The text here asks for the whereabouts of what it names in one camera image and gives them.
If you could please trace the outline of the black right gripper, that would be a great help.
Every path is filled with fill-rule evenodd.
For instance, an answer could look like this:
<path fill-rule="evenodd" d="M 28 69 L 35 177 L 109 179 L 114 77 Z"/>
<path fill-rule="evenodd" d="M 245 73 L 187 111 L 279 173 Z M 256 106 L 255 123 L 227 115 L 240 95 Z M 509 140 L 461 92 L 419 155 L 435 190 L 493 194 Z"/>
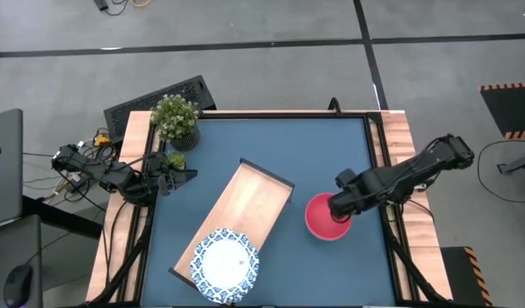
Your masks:
<path fill-rule="evenodd" d="M 333 221 L 349 222 L 351 215 L 359 215 L 374 207 L 374 193 L 367 187 L 362 175 L 357 175 L 352 169 L 341 171 L 335 178 L 335 184 L 340 192 L 327 202 Z"/>

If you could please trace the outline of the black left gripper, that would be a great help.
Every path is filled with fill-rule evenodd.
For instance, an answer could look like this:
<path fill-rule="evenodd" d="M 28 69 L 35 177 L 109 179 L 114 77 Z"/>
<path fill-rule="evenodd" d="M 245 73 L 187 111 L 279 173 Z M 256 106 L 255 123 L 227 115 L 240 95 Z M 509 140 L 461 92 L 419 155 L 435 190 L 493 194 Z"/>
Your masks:
<path fill-rule="evenodd" d="M 170 165 L 161 152 L 152 152 L 149 157 L 149 177 L 153 180 L 162 196 L 168 196 L 174 189 L 174 184 L 170 180 Z M 176 171 L 176 186 L 181 187 L 198 175 L 196 170 Z"/>

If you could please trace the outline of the red bowl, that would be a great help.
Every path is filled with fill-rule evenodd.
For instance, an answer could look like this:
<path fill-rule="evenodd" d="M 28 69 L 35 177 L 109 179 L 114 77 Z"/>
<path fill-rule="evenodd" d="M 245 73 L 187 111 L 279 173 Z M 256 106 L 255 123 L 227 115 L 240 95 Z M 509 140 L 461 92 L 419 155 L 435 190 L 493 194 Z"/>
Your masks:
<path fill-rule="evenodd" d="M 305 207 L 306 227 L 320 240 L 338 240 L 348 233 L 352 225 L 352 220 L 346 223 L 337 223 L 332 220 L 330 209 L 327 206 L 327 202 L 332 196 L 333 194 L 330 192 L 317 194 Z"/>

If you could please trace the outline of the succulent in black pot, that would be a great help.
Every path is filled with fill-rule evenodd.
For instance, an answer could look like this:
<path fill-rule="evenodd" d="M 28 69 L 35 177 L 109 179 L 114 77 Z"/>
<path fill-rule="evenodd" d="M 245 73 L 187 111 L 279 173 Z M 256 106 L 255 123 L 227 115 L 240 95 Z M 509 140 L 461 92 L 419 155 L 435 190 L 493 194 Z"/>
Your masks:
<path fill-rule="evenodd" d="M 175 169 L 186 169 L 186 157 L 184 154 L 176 151 L 166 151 L 162 156 L 162 164 Z"/>

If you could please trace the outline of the bushy plant in ribbed pot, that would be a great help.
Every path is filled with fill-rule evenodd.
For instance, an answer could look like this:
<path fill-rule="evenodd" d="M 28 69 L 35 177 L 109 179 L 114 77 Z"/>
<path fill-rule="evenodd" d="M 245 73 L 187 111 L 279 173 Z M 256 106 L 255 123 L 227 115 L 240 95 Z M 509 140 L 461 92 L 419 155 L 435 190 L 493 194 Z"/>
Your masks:
<path fill-rule="evenodd" d="M 180 94 L 164 94 L 151 109 L 150 122 L 156 127 L 161 141 L 175 150 L 193 150 L 200 140 L 198 129 L 198 104 L 186 100 Z"/>

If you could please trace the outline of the wooden tray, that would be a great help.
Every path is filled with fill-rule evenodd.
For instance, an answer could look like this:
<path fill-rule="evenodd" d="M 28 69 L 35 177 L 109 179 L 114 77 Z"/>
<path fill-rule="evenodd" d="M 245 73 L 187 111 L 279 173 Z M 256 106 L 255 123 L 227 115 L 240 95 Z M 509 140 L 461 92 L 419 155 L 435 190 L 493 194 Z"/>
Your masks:
<path fill-rule="evenodd" d="M 259 251 L 294 185 L 241 158 L 171 272 L 218 305 L 240 302 L 254 287 Z"/>

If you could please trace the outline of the black perforated panel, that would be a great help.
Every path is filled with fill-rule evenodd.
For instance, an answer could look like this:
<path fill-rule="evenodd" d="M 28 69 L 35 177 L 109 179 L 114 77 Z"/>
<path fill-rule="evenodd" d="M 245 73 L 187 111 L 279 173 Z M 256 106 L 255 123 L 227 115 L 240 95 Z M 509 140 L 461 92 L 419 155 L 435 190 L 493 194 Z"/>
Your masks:
<path fill-rule="evenodd" d="M 150 92 L 141 97 L 126 101 L 103 111 L 109 136 L 113 143 L 122 142 L 132 111 L 147 111 L 156 107 L 164 95 L 179 94 L 187 101 L 198 103 L 201 110 L 216 110 L 212 98 L 202 75 L 183 80 L 171 86 Z"/>

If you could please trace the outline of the black floor beam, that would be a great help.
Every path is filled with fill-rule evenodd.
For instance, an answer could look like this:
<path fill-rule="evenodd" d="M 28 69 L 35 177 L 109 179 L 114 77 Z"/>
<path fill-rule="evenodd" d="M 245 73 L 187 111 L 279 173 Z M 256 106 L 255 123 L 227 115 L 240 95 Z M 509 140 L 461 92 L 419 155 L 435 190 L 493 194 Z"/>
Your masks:
<path fill-rule="evenodd" d="M 90 221 L 82 216 L 68 213 L 45 204 L 40 199 L 33 199 L 28 196 L 22 197 L 21 216 L 37 215 L 40 220 L 52 227 L 64 229 L 70 233 L 85 237 L 98 239 L 102 232 L 102 225 Z"/>

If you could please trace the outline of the black orange striped mat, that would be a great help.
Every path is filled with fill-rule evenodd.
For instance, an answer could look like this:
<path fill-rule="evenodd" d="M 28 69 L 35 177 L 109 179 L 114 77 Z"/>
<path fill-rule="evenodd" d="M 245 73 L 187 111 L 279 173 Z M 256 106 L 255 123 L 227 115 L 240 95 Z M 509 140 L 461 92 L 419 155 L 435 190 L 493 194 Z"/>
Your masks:
<path fill-rule="evenodd" d="M 505 139 L 525 139 L 525 82 L 481 86 L 480 95 Z"/>
<path fill-rule="evenodd" d="M 492 306 L 493 300 L 475 251 L 469 246 L 441 247 L 453 301 L 463 305 Z"/>

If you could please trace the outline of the grey laptop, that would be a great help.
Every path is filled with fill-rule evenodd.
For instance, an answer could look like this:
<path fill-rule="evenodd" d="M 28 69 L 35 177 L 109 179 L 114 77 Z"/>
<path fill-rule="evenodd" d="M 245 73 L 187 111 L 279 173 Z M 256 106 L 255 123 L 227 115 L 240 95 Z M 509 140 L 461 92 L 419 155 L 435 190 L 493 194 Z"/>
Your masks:
<path fill-rule="evenodd" d="M 0 224 L 21 216 L 23 112 L 0 113 Z"/>

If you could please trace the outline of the dark grey side desk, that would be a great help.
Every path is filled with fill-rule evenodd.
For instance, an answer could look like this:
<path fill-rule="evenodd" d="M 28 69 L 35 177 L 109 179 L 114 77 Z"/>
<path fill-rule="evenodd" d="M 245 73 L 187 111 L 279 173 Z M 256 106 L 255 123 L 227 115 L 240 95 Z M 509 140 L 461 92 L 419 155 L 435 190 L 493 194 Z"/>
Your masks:
<path fill-rule="evenodd" d="M 32 269 L 30 294 L 21 308 L 43 308 L 41 221 L 29 216 L 0 227 L 0 308 L 5 281 L 13 268 L 28 264 Z"/>

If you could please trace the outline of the grey stand foot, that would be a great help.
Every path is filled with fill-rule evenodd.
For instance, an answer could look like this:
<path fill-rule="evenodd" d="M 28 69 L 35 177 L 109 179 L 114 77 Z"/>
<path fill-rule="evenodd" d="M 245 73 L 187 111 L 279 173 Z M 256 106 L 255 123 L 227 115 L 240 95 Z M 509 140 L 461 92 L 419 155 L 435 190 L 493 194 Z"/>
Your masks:
<path fill-rule="evenodd" d="M 518 170 L 525 169 L 525 155 L 510 163 L 498 164 L 497 168 L 501 175 L 511 175 Z"/>

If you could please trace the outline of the black computer mouse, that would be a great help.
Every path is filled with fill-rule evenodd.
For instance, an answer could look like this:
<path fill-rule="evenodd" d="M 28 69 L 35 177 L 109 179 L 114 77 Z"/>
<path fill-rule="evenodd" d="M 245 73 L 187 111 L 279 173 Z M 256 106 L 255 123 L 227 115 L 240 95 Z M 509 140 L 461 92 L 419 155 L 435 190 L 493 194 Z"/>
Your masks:
<path fill-rule="evenodd" d="M 28 264 L 14 267 L 3 287 L 3 302 L 7 308 L 22 308 L 31 296 L 33 269 Z"/>

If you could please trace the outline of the black diagonal frame strut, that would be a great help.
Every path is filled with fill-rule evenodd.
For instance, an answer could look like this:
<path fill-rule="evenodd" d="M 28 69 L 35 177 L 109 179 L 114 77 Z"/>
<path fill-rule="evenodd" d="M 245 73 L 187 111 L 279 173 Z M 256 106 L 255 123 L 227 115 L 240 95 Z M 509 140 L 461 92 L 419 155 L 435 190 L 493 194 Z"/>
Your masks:
<path fill-rule="evenodd" d="M 89 300 L 88 305 L 90 307 L 95 307 L 96 305 L 107 305 L 110 302 L 115 291 L 126 280 L 126 276 L 133 266 L 134 261 L 137 259 L 137 256 L 147 249 L 150 242 L 151 219 L 153 213 L 154 210 L 149 207 L 145 225 L 139 239 L 133 246 L 132 250 L 127 254 L 121 267 L 118 269 L 117 273 L 110 280 L 110 282 L 105 286 L 103 291 L 95 299 Z"/>
<path fill-rule="evenodd" d="M 391 247 L 398 255 L 407 273 L 413 278 L 416 285 L 430 302 L 447 302 L 447 299 L 437 293 L 432 285 L 426 280 L 422 272 L 416 267 L 409 255 L 404 251 L 398 239 L 391 231 L 386 231 L 386 237 L 391 241 Z"/>

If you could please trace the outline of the black table frame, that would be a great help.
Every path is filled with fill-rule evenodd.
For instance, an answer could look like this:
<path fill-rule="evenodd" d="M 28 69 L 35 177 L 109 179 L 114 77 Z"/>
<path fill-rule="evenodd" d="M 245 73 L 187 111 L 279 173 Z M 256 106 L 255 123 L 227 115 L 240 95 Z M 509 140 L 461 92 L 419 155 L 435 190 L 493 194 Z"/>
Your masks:
<path fill-rule="evenodd" d="M 208 124 L 207 121 L 211 123 L 222 124 L 224 121 L 225 124 L 246 124 L 249 129 L 254 128 L 254 124 L 263 124 L 264 127 L 268 127 L 270 124 L 279 121 L 279 123 L 285 124 L 303 124 L 306 123 L 309 128 L 316 128 L 318 125 L 320 127 L 331 129 L 331 133 L 323 133 L 321 140 L 331 140 L 331 137 L 351 137 L 352 140 L 348 138 L 346 142 L 347 145 L 354 145 L 355 150 L 360 150 L 361 154 L 359 155 L 360 159 L 363 158 L 360 163 L 369 162 L 370 165 L 378 164 L 383 166 L 384 164 L 396 164 L 406 161 L 408 158 L 411 158 L 415 155 L 416 149 L 414 147 L 410 126 L 407 121 L 407 116 L 403 110 L 385 110 L 385 111 L 355 111 L 347 110 L 344 111 L 342 115 L 337 115 L 331 110 L 252 110 L 248 112 L 244 111 L 218 111 L 210 110 L 206 114 L 203 114 L 203 118 L 199 120 L 200 127 L 202 124 Z M 339 124 L 348 124 L 351 127 L 351 130 L 346 129 L 346 131 L 341 130 L 339 132 Z M 132 111 L 127 120 L 127 125 L 125 128 L 125 133 L 123 137 L 123 144 L 121 148 L 121 155 L 123 159 L 127 162 L 133 159 L 141 157 L 141 154 L 145 154 L 149 150 L 163 148 L 164 145 L 161 145 L 160 141 L 156 141 L 157 136 L 153 133 L 154 129 L 150 128 L 150 112 L 149 111 Z M 251 154 L 238 154 L 235 151 L 232 155 L 234 159 L 233 170 L 235 171 L 238 167 L 238 160 L 241 157 L 247 158 L 248 160 L 265 166 L 266 169 L 269 169 L 275 173 L 281 175 L 282 178 L 292 182 L 295 187 L 293 189 L 293 198 L 292 202 L 289 205 L 298 204 L 298 196 L 301 193 L 301 180 L 294 180 L 292 175 L 285 176 L 285 173 L 277 172 L 276 168 L 272 169 L 270 165 L 263 162 L 262 158 L 255 158 Z M 232 171 L 229 167 L 225 170 L 225 175 L 228 178 L 232 177 Z M 278 227 L 284 227 L 283 222 L 287 215 L 291 214 L 290 210 L 293 210 L 292 207 L 285 205 L 285 209 L 281 212 L 280 218 L 275 224 L 274 231 L 271 231 L 269 236 L 266 238 L 265 243 L 261 244 L 262 251 L 268 252 L 268 249 L 271 248 L 270 244 L 275 243 L 276 233 Z M 435 231 L 434 222 L 430 220 L 429 216 L 423 215 L 422 209 L 417 208 L 404 208 L 404 213 L 402 215 L 402 221 L 397 220 L 396 222 L 391 222 L 390 225 L 394 232 L 401 230 L 401 236 L 397 235 L 402 240 L 402 244 L 409 247 L 409 254 L 412 257 L 413 262 L 422 272 L 425 279 L 432 287 L 436 290 L 437 293 L 442 295 L 447 299 L 452 299 L 452 291 L 449 283 L 449 279 L 445 272 L 445 263 L 442 258 L 442 254 L 439 248 L 439 240 L 437 233 Z M 157 271 L 157 274 L 162 276 L 164 281 L 174 282 L 178 287 L 167 287 L 171 291 L 180 290 L 189 291 L 189 295 L 194 295 L 194 288 L 182 281 L 180 277 L 177 277 L 173 272 L 173 267 L 175 266 L 175 261 L 179 260 L 180 255 L 183 253 L 183 248 L 187 247 L 187 244 L 191 241 L 191 236 L 194 235 L 198 230 L 198 225 L 202 223 L 202 219 L 195 219 L 195 227 L 189 227 L 185 234 L 182 234 L 178 239 L 180 240 L 180 247 L 171 246 L 171 254 L 169 258 L 166 258 L 163 266 L 161 266 Z M 148 277 L 147 269 L 150 269 L 152 265 L 158 264 L 156 261 L 150 261 L 150 249 L 152 247 L 161 248 L 162 245 L 154 244 L 156 240 L 150 239 L 149 248 L 145 249 L 145 252 L 141 252 L 141 257 L 139 261 L 136 261 L 134 265 L 133 272 L 136 273 L 136 278 L 133 279 L 133 274 L 130 274 L 128 278 L 128 287 L 127 295 L 124 295 L 125 298 L 132 298 L 139 303 L 143 303 L 145 298 L 148 299 L 149 295 L 147 292 L 152 289 L 156 290 L 154 283 L 147 287 L 148 281 L 151 281 Z M 381 248 L 380 251 L 386 251 L 387 248 Z M 418 287 L 414 287 L 414 278 L 410 275 L 407 275 L 406 269 L 401 264 L 398 256 L 394 254 L 394 259 L 390 261 L 389 251 L 385 252 L 386 257 L 386 266 L 384 267 L 384 274 L 393 276 L 391 279 L 392 284 L 392 293 L 394 298 L 399 299 L 410 299 L 411 296 L 414 298 L 418 294 L 418 298 L 426 300 L 422 294 L 422 290 Z"/>

